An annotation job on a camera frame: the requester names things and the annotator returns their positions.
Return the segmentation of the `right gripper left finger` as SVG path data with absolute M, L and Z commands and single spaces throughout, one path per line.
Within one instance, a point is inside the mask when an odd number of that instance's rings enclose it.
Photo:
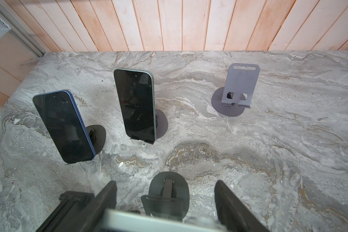
M 92 232 L 102 219 L 105 210 L 116 208 L 117 190 L 115 181 L 108 182 L 63 232 Z

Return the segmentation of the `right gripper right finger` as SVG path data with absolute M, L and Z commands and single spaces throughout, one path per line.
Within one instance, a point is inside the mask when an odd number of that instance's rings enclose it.
M 215 185 L 218 220 L 231 232 L 267 232 L 258 219 L 221 180 Z

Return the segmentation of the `purple phone stand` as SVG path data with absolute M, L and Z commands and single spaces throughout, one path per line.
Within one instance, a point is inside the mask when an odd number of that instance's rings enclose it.
M 246 108 L 250 108 L 259 73 L 260 67 L 256 64 L 231 64 L 225 86 L 213 93 L 213 108 L 228 117 L 240 116 Z

